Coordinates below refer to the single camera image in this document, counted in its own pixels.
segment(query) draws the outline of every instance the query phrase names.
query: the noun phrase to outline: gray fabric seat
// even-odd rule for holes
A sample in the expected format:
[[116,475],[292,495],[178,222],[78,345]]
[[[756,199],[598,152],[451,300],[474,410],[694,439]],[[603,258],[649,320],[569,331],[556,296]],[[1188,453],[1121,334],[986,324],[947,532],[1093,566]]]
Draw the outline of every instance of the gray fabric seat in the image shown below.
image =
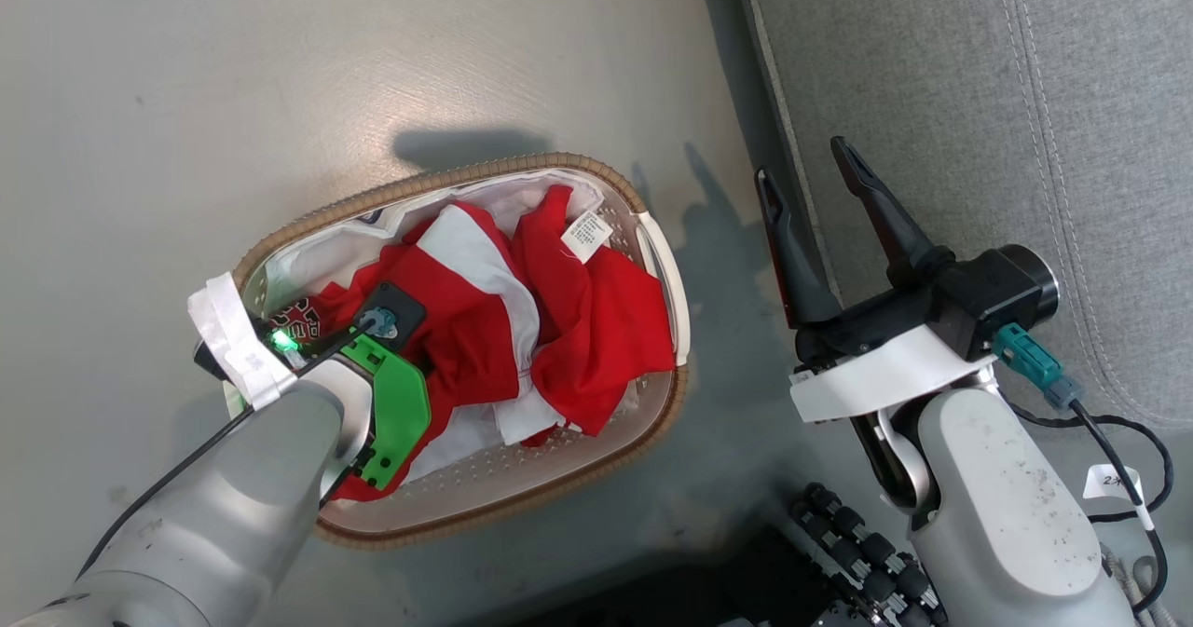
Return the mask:
[[832,135],[959,256],[1046,259],[1062,309],[1039,335],[1092,409],[1193,428],[1193,0],[747,2],[845,304],[885,259]]

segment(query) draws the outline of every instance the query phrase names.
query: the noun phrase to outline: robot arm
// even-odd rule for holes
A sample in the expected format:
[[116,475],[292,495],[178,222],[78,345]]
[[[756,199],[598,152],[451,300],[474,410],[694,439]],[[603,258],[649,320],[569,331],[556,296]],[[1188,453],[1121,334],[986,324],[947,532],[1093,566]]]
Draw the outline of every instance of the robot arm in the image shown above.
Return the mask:
[[249,623],[356,457],[341,430],[354,430],[361,384],[371,395],[336,360],[317,365],[132,513],[61,598],[14,627]]
[[909,519],[951,625],[1133,625],[1102,572],[1090,521],[994,380],[996,335],[1052,317],[1055,275],[1022,246],[958,262],[843,138],[832,147],[878,232],[892,287],[834,308],[818,256],[792,236],[791,211],[760,169],[772,256],[805,364],[791,387],[804,422],[851,420],[888,501]]

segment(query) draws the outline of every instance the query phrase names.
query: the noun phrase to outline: green led light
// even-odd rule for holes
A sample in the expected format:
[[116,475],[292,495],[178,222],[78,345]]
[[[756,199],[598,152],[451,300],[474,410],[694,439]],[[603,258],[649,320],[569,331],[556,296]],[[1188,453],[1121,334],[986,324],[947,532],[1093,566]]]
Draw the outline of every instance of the green led light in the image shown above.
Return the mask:
[[274,330],[273,334],[270,334],[270,341],[278,352],[295,352],[298,348],[298,343],[295,343],[295,340],[285,330]]

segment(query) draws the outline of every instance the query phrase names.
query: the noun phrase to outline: white tag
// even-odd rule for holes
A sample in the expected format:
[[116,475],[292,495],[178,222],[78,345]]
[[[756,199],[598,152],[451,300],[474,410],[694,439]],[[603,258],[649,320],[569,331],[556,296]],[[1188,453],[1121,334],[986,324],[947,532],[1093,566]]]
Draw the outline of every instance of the white tag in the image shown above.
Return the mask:
[[[1143,482],[1139,480],[1139,472],[1126,467],[1126,473],[1131,477],[1131,482],[1135,483],[1135,491],[1139,493],[1139,498],[1143,498]],[[1111,463],[1095,463],[1094,466],[1089,467],[1089,473],[1086,474],[1084,496],[1087,499],[1096,499],[1099,497],[1131,499],[1126,493],[1126,488],[1123,486],[1123,482],[1118,477],[1118,472],[1114,470],[1114,465],[1111,465]]]
[[580,257],[580,262],[587,262],[612,235],[613,228],[605,224],[605,219],[600,219],[596,212],[585,211],[567,231],[563,231],[562,240],[563,244]]

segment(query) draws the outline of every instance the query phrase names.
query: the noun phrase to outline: black cable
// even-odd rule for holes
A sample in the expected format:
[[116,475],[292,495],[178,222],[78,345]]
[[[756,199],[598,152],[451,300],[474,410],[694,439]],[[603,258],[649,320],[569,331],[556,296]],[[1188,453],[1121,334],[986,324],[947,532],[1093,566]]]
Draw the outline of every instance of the black cable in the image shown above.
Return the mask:
[[372,329],[375,324],[377,324],[376,318],[370,318],[370,321],[367,322],[361,322],[360,327],[348,325],[347,329],[344,330],[344,335],[340,335],[340,337],[336,339],[335,342],[333,342],[328,348],[326,348],[326,350],[320,352],[319,356],[315,356],[315,359],[311,359],[309,362],[307,362],[304,367],[296,371],[295,375],[298,378],[307,375],[307,373],[310,373],[311,370],[316,367],[316,365],[323,364],[324,360],[328,360],[332,358],[332,355],[338,354],[338,352],[342,350],[342,348],[348,346],[350,342],[356,341],[358,335],[361,334],[366,335],[367,330]]
[[141,510],[141,507],[146,505],[146,503],[148,503],[149,499],[152,499],[157,492],[160,492],[161,489],[167,485],[167,483],[169,483],[174,478],[178,478],[179,473],[186,471],[187,466],[191,466],[192,463],[202,458],[205,453],[208,453],[209,449],[214,448],[216,443],[218,443],[218,441],[224,440],[224,437],[229,435],[235,428],[240,427],[240,424],[245,422],[245,420],[248,420],[248,416],[252,414],[253,414],[252,406],[248,406],[246,404],[245,410],[240,411],[240,415],[231,418],[220,432],[216,432],[215,436],[208,439],[206,443],[200,445],[199,448],[197,448],[193,453],[187,455],[186,459],[180,461],[178,466],[169,470],[169,473],[162,476],[161,479],[157,479],[157,482],[154,483],[152,488],[149,488],[148,490],[144,491],[143,495],[137,497],[137,501],[132,501],[132,504],[129,508],[124,509],[124,513],[122,513],[119,517],[116,517],[116,522],[113,522],[112,526],[107,528],[107,532],[105,532],[104,536],[100,538],[99,544],[95,544],[95,550],[91,551],[91,554],[87,555],[87,561],[85,561],[82,569],[79,570],[79,576],[75,576],[75,581],[80,579],[82,575],[86,573],[88,569],[91,569],[91,565],[95,564],[95,560],[99,559],[99,555],[103,553],[104,547],[107,546],[107,542],[111,541],[112,536],[116,536],[116,533],[120,530],[120,527],[124,527],[124,523],[128,522],[130,517],[132,517],[132,514]]
[[[1002,393],[1002,398],[1007,402],[1007,405],[1010,406],[1010,410],[1014,411],[1015,415],[1018,415],[1021,420],[1026,420],[1026,422],[1030,422],[1032,424],[1039,424],[1039,427],[1047,427],[1049,429],[1074,429],[1082,426],[1081,420],[1076,417],[1069,417],[1069,418],[1037,417],[1036,415],[1031,414],[1031,411],[1026,411],[1015,405],[1014,403],[1010,403],[1010,401],[1007,399],[1006,393],[1001,391],[1000,393]],[[1155,509],[1158,509],[1164,504],[1164,501],[1168,501],[1168,496],[1173,493],[1173,486],[1176,483],[1176,468],[1175,465],[1173,465],[1173,455],[1168,453],[1168,447],[1164,446],[1164,442],[1160,440],[1160,436],[1156,436],[1156,433],[1152,432],[1150,428],[1148,428],[1146,424],[1135,422],[1133,420],[1126,420],[1125,417],[1119,417],[1117,415],[1095,415],[1092,416],[1092,420],[1094,420],[1094,422],[1099,424],[1117,424],[1117,427],[1125,427],[1129,429],[1133,429],[1145,435],[1148,440],[1151,441],[1151,445],[1156,447],[1156,452],[1160,453],[1160,458],[1161,460],[1163,460],[1164,465],[1164,483],[1160,492],[1156,495],[1156,498],[1151,499],[1151,503],[1148,504],[1148,511],[1155,513]],[[1132,517],[1137,517],[1137,513],[1135,513],[1133,510],[1127,510],[1121,513],[1111,513],[1106,515],[1092,515],[1089,516],[1089,521],[1094,523],[1121,522],[1131,520]]]
[[[1106,433],[1102,433],[1101,428],[1098,427],[1098,423],[1090,417],[1089,411],[1086,411],[1086,406],[1081,405],[1081,402],[1074,401],[1073,403],[1069,403],[1069,406],[1073,409],[1074,414],[1077,415],[1077,420],[1081,420],[1081,423],[1086,424],[1086,428],[1089,430],[1090,435],[1093,435],[1094,441],[1098,441],[1098,445],[1101,446],[1102,452],[1106,453],[1106,458],[1111,460],[1111,465],[1114,466],[1123,488],[1125,488],[1127,496],[1131,497],[1131,503],[1136,507],[1143,507],[1143,497],[1139,496],[1139,491],[1135,489],[1135,482],[1131,480],[1131,476],[1127,473],[1126,466],[1123,465],[1123,459],[1118,457],[1118,453],[1114,452],[1114,447],[1111,445],[1111,441],[1106,439]],[[1168,557],[1164,554],[1164,546],[1161,545],[1160,535],[1156,534],[1154,528],[1145,529],[1145,532],[1148,534],[1148,541],[1151,542],[1151,548],[1156,553],[1156,585],[1151,588],[1151,591],[1148,592],[1145,597],[1131,607],[1131,610],[1136,614],[1146,610],[1149,606],[1155,603],[1156,600],[1160,598],[1160,594],[1164,591],[1164,585],[1168,584]]]

